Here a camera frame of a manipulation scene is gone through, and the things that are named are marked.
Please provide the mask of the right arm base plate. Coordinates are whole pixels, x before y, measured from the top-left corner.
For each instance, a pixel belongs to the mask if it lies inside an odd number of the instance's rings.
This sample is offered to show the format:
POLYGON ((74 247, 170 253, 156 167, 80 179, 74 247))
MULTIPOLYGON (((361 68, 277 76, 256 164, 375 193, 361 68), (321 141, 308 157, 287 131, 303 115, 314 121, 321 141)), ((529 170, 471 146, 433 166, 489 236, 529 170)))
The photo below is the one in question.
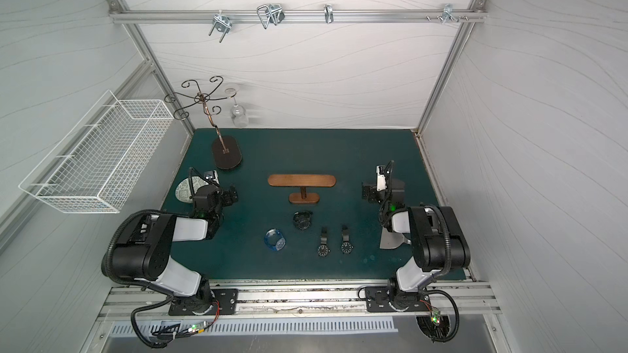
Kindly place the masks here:
POLYGON ((358 298, 366 303, 369 313, 430 312, 431 303, 427 296, 417 292, 403 292, 384 286, 365 286, 358 289, 358 298))

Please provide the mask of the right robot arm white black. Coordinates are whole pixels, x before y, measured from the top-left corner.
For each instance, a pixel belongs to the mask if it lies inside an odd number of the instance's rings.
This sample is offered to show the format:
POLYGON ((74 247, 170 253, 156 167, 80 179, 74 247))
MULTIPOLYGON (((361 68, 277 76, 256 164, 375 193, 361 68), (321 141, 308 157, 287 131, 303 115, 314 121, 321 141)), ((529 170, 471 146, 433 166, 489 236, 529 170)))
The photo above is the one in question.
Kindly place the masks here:
POLYGON ((405 182, 393 177, 394 161, 376 167, 376 182, 362 184, 361 196, 379 205, 380 247, 407 244, 411 258, 389 279, 389 306, 405 311, 414 302, 428 302, 428 286, 450 272, 469 266, 469 245, 450 206, 405 202, 405 182))

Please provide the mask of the green table mat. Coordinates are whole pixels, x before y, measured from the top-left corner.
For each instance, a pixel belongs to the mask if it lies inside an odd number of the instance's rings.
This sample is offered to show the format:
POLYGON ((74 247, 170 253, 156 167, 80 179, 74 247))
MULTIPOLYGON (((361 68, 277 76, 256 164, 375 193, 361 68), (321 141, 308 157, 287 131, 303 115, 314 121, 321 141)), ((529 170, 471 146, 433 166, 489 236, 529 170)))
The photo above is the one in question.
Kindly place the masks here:
POLYGON ((222 186, 235 186, 239 201, 224 212, 212 240, 176 243, 172 257, 210 279, 387 279, 411 255, 410 247, 379 248, 379 207, 361 198, 361 183, 375 181, 378 165, 393 160, 393 174, 406 183, 410 205, 436 204, 415 137, 408 130, 236 129, 240 166, 219 173, 222 186), (290 188, 272 187, 273 174, 326 174, 336 185, 320 190, 309 207, 312 226, 294 227, 299 206, 290 188), (353 251, 341 252, 342 225, 349 228, 353 251), (322 227, 330 254, 317 254, 322 227), (286 238, 279 252, 263 238, 278 229, 286 238))

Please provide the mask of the green patterned ceramic bowl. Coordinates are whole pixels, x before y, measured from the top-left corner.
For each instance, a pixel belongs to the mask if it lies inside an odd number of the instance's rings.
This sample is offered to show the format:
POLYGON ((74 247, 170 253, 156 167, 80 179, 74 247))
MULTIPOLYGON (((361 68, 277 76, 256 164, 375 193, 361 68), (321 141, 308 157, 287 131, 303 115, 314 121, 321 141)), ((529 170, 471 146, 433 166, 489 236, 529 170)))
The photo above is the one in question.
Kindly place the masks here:
MULTIPOLYGON (((203 180, 201 177, 193 176, 192 186, 195 191, 198 191, 199 188, 206 185, 207 185, 207 182, 203 180)), ((175 196, 177 200, 179 200, 180 202, 183 202, 184 204, 192 203, 193 194, 191 193, 188 179, 184 179, 178 184, 175 190, 175 196)))

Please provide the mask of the slim black analog watch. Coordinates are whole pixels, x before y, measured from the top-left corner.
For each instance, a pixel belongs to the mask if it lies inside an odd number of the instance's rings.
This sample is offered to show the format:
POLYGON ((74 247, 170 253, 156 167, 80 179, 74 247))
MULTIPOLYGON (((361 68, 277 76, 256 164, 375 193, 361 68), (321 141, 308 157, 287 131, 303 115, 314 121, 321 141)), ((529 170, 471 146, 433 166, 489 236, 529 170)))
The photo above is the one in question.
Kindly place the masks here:
POLYGON ((317 254, 321 258, 325 258, 330 254, 330 248, 328 246, 328 230, 326 227, 322 227, 320 244, 317 249, 317 254))
POLYGON ((350 242, 349 228, 346 225, 342 225, 341 252, 343 254, 350 254, 352 251, 353 251, 353 245, 350 242))

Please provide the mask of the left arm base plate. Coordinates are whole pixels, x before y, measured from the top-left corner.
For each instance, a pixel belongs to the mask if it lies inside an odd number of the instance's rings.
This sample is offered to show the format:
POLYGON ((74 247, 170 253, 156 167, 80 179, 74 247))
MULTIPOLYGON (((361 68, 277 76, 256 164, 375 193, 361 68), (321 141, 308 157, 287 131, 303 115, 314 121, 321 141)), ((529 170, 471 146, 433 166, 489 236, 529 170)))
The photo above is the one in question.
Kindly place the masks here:
POLYGON ((168 309, 170 316, 233 315, 238 298, 237 289, 213 289, 191 297, 176 297, 168 309))

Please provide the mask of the metal clamp bracket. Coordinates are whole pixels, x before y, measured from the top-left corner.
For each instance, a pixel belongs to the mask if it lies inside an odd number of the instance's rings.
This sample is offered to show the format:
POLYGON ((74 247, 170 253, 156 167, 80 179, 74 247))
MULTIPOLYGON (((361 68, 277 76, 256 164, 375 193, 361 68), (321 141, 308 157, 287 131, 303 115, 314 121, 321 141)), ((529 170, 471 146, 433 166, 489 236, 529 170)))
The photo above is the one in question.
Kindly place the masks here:
POLYGON ((276 3, 263 4, 257 8, 256 13, 263 29, 267 29, 270 25, 279 25, 286 18, 281 4, 276 3))
POLYGON ((325 23, 327 23, 328 25, 334 22, 334 11, 331 4, 326 4, 324 6, 324 18, 325 23))
POLYGON ((455 8, 453 7, 451 3, 447 3, 443 7, 443 11, 439 16, 425 16, 425 18, 428 22, 438 21, 441 24, 466 23, 469 20, 469 18, 465 15, 462 15, 462 16, 456 15, 455 8))
POLYGON ((218 36, 218 42, 222 43, 227 35, 232 31, 232 21, 231 19, 219 11, 214 14, 212 19, 212 27, 208 33, 208 36, 211 37, 213 34, 218 36))

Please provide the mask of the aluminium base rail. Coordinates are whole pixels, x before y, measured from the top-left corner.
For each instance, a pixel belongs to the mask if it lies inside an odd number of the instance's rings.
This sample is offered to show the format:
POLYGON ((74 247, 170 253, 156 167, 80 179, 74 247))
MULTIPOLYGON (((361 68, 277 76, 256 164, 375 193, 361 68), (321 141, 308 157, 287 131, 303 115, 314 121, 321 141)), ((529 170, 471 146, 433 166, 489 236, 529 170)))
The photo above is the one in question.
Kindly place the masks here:
MULTIPOLYGON (((358 298, 358 289, 365 286, 384 286, 383 279, 363 280, 217 280, 218 289, 237 289, 235 313, 231 318, 271 317, 329 317, 360 315, 429 315, 429 312, 369 313, 366 303, 358 298)), ((501 315, 488 282, 444 281, 430 289, 448 293, 456 302, 460 315, 501 315)), ((110 290, 96 320, 129 320, 137 307, 156 304, 165 299, 162 294, 142 291, 139 288, 114 287, 110 290)), ((431 307, 441 315, 454 315, 453 305, 442 295, 430 295, 431 307)), ((141 312, 138 320, 200 320, 205 316, 170 316, 170 305, 141 312)))

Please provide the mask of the chunky black digital watch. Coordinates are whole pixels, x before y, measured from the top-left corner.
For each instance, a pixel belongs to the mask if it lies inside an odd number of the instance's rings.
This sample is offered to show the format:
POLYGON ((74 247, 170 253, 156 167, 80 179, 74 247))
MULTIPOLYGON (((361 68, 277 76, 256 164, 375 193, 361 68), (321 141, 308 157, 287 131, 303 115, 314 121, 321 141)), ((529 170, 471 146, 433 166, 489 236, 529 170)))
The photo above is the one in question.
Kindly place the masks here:
POLYGON ((298 230, 307 230, 312 226, 312 212, 300 211, 293 216, 294 227, 298 230))

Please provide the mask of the hanging clear wine glass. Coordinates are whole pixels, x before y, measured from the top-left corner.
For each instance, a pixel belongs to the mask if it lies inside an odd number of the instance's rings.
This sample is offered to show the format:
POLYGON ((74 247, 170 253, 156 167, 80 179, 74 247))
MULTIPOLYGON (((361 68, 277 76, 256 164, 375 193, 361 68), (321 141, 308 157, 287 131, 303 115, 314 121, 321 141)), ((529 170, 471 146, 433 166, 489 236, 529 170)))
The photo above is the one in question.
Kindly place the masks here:
POLYGON ((237 93, 238 91, 234 87, 228 87, 225 89, 226 96, 231 98, 233 103, 231 107, 232 122, 236 127, 244 128, 249 125, 250 121, 245 107, 237 102, 237 93))

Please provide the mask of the wooden T-shaped watch stand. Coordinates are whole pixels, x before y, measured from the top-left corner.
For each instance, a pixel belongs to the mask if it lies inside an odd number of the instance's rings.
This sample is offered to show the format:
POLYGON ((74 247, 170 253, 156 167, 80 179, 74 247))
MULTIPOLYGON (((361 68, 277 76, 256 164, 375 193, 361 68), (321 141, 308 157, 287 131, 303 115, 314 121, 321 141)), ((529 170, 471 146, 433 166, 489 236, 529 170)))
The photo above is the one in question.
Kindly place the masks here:
POLYGON ((307 189, 332 188, 336 182, 335 176, 319 174, 273 174, 268 177, 268 184, 272 187, 299 189, 299 192, 289 195, 291 204, 318 204, 321 199, 319 194, 309 192, 307 189))

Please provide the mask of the aluminium crossbar rail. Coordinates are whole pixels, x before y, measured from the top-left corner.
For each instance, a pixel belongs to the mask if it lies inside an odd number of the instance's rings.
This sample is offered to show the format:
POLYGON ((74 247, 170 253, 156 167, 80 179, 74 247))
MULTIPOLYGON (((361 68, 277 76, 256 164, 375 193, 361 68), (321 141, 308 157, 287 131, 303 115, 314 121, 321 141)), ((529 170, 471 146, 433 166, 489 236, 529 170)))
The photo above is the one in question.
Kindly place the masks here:
MULTIPOLYGON (((327 25, 324 18, 324 6, 321 5, 313 10, 289 10, 283 9, 286 18, 281 24, 286 25, 327 25)), ((439 16, 442 8, 438 9, 394 9, 394 10, 342 10, 333 6, 334 22, 332 24, 419 24, 437 23, 428 22, 425 16, 439 16)), ((111 12, 110 18, 116 24, 139 24, 139 25, 161 25, 161 24, 212 24, 214 14, 222 11, 227 15, 233 25, 261 25, 261 22, 253 10, 155 10, 155 11, 118 11, 111 12)), ((475 8, 456 9, 456 15, 465 15, 469 18, 466 23, 481 23, 488 18, 482 3, 475 8)))

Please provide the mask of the blue translucent watch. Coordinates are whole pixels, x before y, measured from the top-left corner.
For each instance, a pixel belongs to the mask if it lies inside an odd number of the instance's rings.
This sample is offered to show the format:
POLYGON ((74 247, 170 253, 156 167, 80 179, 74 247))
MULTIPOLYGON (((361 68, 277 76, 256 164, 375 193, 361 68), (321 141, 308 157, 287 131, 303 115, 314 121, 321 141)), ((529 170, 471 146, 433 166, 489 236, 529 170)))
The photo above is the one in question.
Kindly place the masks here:
POLYGON ((271 229, 266 232, 263 241, 272 251, 279 252, 286 246, 286 238, 278 229, 271 229))

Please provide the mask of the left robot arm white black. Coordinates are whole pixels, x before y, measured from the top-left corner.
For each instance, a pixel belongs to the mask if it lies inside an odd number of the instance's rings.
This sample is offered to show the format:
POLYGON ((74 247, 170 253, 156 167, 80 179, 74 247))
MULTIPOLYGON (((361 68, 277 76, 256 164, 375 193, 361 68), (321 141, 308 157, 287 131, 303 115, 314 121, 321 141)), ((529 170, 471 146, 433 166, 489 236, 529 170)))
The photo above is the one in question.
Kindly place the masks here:
POLYGON ((183 310, 204 315, 217 299, 209 281, 171 256, 173 244, 212 240, 222 225, 224 209, 239 200, 235 186, 223 188, 217 171, 190 168, 175 190, 190 204, 190 215, 145 209, 127 217, 114 233, 101 263, 104 276, 116 284, 134 285, 169 297, 183 310))

